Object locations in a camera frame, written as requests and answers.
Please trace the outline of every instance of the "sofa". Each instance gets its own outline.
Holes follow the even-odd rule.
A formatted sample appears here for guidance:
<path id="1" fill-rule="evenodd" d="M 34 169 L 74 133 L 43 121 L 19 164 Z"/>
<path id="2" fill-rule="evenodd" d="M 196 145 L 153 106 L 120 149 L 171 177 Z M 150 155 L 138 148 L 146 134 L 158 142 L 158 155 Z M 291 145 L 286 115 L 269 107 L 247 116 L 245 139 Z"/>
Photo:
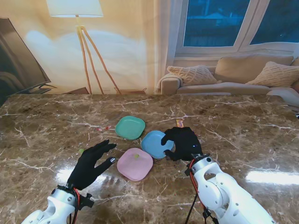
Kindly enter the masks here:
<path id="1" fill-rule="evenodd" d="M 299 66 L 299 58 L 293 56 L 251 54 L 222 57 L 215 67 L 208 67 L 219 84 L 181 86 L 177 78 L 165 78 L 161 81 L 161 94 L 198 94 L 198 95 L 278 95 L 288 105 L 299 107 L 299 80 L 292 87 L 268 87 L 245 84 L 254 80 L 267 62 Z"/>

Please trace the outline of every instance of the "robotic arm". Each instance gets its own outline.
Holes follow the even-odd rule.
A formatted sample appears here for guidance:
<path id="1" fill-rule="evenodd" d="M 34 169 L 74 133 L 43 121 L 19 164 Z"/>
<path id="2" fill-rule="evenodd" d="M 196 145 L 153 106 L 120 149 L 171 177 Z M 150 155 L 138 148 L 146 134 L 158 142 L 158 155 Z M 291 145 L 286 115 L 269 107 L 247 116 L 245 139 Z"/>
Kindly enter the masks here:
<path id="1" fill-rule="evenodd" d="M 224 173 L 209 156 L 195 157 L 191 167 L 198 183 L 198 196 L 214 211 L 219 224 L 274 224 L 268 212 L 236 180 Z M 206 180 L 205 175 L 214 177 Z"/>
<path id="2" fill-rule="evenodd" d="M 94 147 L 85 150 L 78 160 L 70 178 L 67 181 L 67 186 L 59 186 L 54 189 L 51 196 L 48 197 L 48 207 L 45 211 L 36 210 L 31 213 L 22 224 L 66 224 L 67 217 L 70 217 L 74 212 L 73 222 L 75 224 L 78 210 L 83 207 L 92 207 L 94 202 L 90 200 L 91 194 L 82 196 L 78 190 L 83 190 L 92 184 L 99 175 L 107 170 L 113 163 L 116 162 L 114 157 L 108 158 L 99 166 L 95 164 L 104 153 L 113 149 L 115 144 L 108 144 L 106 140 Z"/>
<path id="3" fill-rule="evenodd" d="M 204 217 L 213 211 L 219 224 L 275 224 L 268 212 L 236 180 L 224 173 L 212 158 L 203 155 L 197 136 L 189 127 L 174 127 L 165 131 L 161 144 L 175 142 L 176 150 L 164 153 L 172 160 L 191 161 L 187 175 L 196 179 L 196 193 L 204 207 Z"/>
<path id="4" fill-rule="evenodd" d="M 213 219 L 214 223 L 275 224 L 267 211 L 240 187 L 233 177 L 222 172 L 208 154 L 203 155 L 197 136 L 189 127 L 166 130 L 161 144 L 165 145 L 167 140 L 174 141 L 176 145 L 175 152 L 170 150 L 164 152 L 167 156 L 174 161 L 180 159 L 191 161 L 188 174 L 198 183 L 196 194 L 203 204 L 205 218 L 211 215 L 210 211 L 213 211 L 218 218 L 216 221 Z M 87 194 L 84 197 L 77 189 L 83 190 L 88 187 L 116 161 L 114 157 L 110 157 L 95 167 L 97 160 L 115 146 L 106 140 L 85 150 L 67 181 L 67 187 L 58 186 L 53 190 L 48 197 L 47 209 L 33 212 L 22 224 L 66 224 L 67 217 L 69 216 L 71 220 L 73 212 L 72 224 L 74 224 L 78 210 L 84 206 L 91 208 L 94 203 L 90 200 L 92 195 Z M 213 177 L 207 180 L 206 175 Z"/>

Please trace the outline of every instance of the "television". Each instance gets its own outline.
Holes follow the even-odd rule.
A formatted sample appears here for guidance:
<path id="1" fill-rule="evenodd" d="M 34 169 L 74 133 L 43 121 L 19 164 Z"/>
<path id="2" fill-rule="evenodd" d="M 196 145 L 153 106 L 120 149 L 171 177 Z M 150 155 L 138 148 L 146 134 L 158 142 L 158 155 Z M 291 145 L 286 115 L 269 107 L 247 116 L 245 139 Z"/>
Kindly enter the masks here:
<path id="1" fill-rule="evenodd" d="M 45 85 L 50 80 L 8 18 L 0 18 L 0 97 Z"/>

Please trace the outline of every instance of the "knit pillow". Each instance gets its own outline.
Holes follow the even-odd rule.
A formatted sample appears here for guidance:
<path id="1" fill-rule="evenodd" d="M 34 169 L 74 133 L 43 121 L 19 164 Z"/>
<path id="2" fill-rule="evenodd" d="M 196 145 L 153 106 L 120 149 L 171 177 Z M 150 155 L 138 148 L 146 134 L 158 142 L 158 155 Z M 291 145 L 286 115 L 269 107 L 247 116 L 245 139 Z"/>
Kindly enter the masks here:
<path id="1" fill-rule="evenodd" d="M 182 86 L 209 85 L 222 82 L 217 82 L 209 69 L 204 65 L 189 68 L 169 66 L 167 70 L 183 79 Z"/>
<path id="2" fill-rule="evenodd" d="M 246 84 L 270 87 L 289 87 L 299 79 L 299 66 L 287 66 L 268 62 L 263 71 Z"/>

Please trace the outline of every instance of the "black glove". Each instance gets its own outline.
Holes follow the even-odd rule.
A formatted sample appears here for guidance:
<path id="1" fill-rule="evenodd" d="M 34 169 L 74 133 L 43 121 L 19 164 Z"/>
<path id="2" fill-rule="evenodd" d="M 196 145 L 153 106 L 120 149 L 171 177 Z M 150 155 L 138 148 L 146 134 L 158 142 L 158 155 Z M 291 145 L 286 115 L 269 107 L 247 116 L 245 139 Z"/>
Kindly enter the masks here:
<path id="1" fill-rule="evenodd" d="M 164 151 L 173 161 L 185 160 L 191 161 L 191 154 L 202 155 L 200 143 L 195 133 L 189 127 L 173 127 L 165 131 L 165 136 L 161 140 L 161 145 L 165 145 L 168 140 L 174 141 L 176 150 L 173 153 L 170 150 Z"/>
<path id="2" fill-rule="evenodd" d="M 116 144 L 108 143 L 109 140 L 105 140 L 82 153 L 67 181 L 67 186 L 69 188 L 77 188 L 78 190 L 87 188 L 97 179 L 99 175 L 101 175 L 116 161 L 114 157 L 110 157 L 102 164 L 94 167 L 97 160 L 100 159 L 104 153 L 107 153 L 110 149 L 116 147 Z"/>

